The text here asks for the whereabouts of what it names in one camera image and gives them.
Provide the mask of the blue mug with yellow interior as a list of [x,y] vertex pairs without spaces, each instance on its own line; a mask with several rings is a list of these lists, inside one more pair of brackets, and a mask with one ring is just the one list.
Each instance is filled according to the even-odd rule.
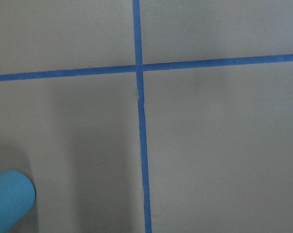
[[18,223],[35,203],[35,187],[23,173],[15,170],[0,172],[0,233]]

